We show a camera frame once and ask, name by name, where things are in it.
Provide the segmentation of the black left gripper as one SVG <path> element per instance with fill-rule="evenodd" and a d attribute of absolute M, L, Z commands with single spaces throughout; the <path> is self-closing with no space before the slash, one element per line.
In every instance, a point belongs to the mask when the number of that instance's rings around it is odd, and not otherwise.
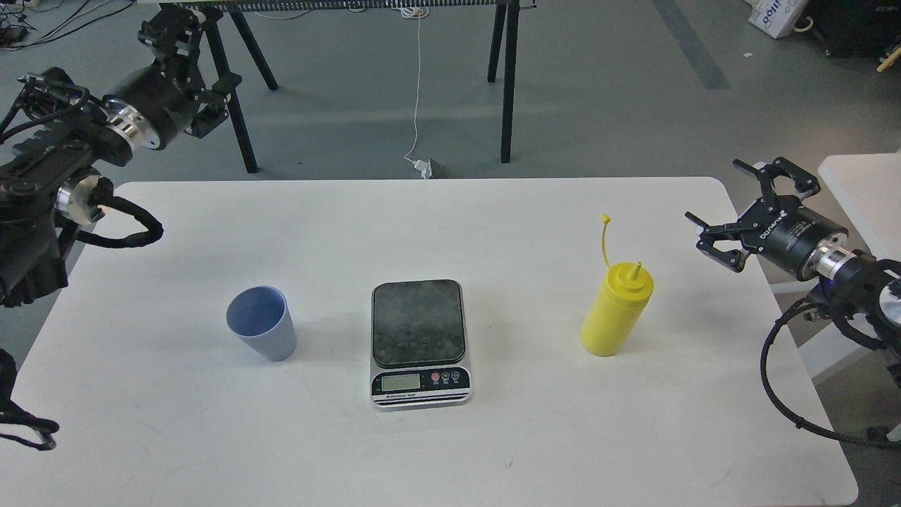
<path fill-rule="evenodd" d="M 203 89 L 199 56 L 205 31 L 206 14 L 180 6 L 161 6 L 141 24 L 138 40 L 154 61 L 103 95 L 111 125 L 132 145 L 161 151 L 183 131 L 202 139 L 228 119 L 239 75 L 225 72 Z"/>

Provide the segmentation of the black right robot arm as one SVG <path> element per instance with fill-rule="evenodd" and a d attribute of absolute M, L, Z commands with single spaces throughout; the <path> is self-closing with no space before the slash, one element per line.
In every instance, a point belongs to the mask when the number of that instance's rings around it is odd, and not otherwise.
<path fill-rule="evenodd" d="M 731 272 L 744 269 L 749 256 L 760 256 L 813 289 L 784 311 L 765 338 L 760 356 L 762 386 L 774 408 L 798 429 L 852 445 L 899 450 L 899 442 L 869 430 L 865 439 L 811 423 L 787 407 L 768 378 L 769 351 L 776 336 L 798 315 L 830 320 L 852 342 L 891 358 L 888 372 L 899 381 L 899 320 L 889 301 L 899 299 L 899 263 L 849 250 L 847 228 L 813 211 L 805 199 L 820 192 L 817 177 L 788 158 L 760 167 L 735 158 L 734 167 L 755 177 L 760 196 L 733 223 L 711 225 L 686 212 L 695 224 L 696 248 Z"/>

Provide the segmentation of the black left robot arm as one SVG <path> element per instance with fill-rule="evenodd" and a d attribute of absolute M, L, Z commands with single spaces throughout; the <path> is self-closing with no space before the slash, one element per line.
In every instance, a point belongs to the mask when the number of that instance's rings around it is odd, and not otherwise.
<path fill-rule="evenodd" d="M 179 134 L 202 138 L 228 119 L 241 77 L 225 72 L 206 86 L 201 41 L 222 11 L 162 4 L 138 38 L 154 61 L 103 97 L 62 68 L 19 77 L 22 90 L 2 119 L 2 140 L 26 130 L 2 166 L 2 305 L 20 307 L 68 285 L 74 243 L 141 248 L 161 240 L 151 212 L 115 195 L 94 164 L 123 167 L 138 148 L 163 150 Z"/>

